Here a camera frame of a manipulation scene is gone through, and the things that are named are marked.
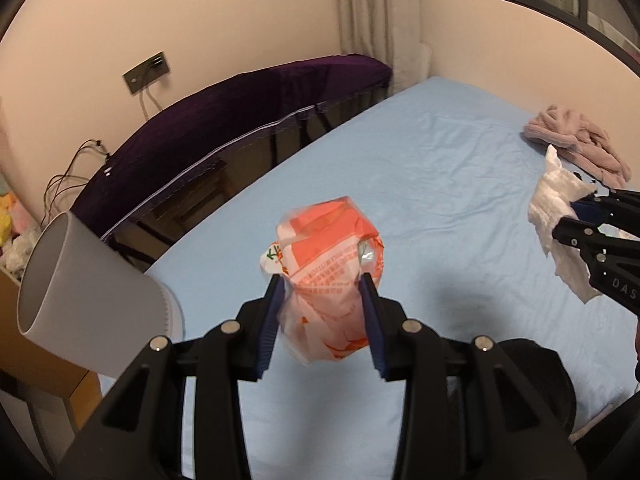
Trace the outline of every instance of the pink towel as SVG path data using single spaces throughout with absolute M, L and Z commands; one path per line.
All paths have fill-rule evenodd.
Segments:
M 631 168 L 613 149 L 609 135 L 581 113 L 551 105 L 524 127 L 527 139 L 552 144 L 558 155 L 593 175 L 607 187 L 624 189 Z

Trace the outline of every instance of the wall outlet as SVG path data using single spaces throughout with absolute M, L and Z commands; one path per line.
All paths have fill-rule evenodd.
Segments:
M 159 52 L 129 70 L 123 78 L 131 94 L 135 94 L 169 71 L 164 52 Z

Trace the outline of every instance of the purple velvet fabric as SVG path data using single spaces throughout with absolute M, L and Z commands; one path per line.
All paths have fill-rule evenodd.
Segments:
M 209 86 L 143 124 L 97 171 L 71 211 L 105 237 L 152 203 L 150 197 L 157 204 L 215 164 L 207 155 L 226 143 L 299 110 L 386 88 L 390 78 L 387 65 L 351 54 L 287 63 Z

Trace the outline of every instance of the orange plastic bag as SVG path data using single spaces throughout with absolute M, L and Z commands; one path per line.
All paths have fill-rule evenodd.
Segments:
M 262 267 L 289 278 L 279 321 L 295 357 L 339 361 L 367 346 L 358 280 L 380 282 L 384 250 L 373 224 L 342 197 L 290 212 L 276 233 Z

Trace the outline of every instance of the mattress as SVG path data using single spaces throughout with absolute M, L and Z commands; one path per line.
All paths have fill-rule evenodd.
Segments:
M 530 338 L 555 349 L 575 385 L 577 426 L 633 393 L 636 320 L 608 298 L 582 304 L 554 275 L 527 203 L 544 168 L 531 114 L 478 88 L 430 78 L 314 142 L 239 193 L 148 273 L 202 336 L 263 295 L 260 254 L 286 210 L 348 195 L 379 229 L 379 292 L 441 336 Z M 270 370 L 239 385 L 255 479 L 391 478 L 404 384 L 363 349 L 305 367 L 276 343 Z M 193 475 L 193 381 L 183 474 Z

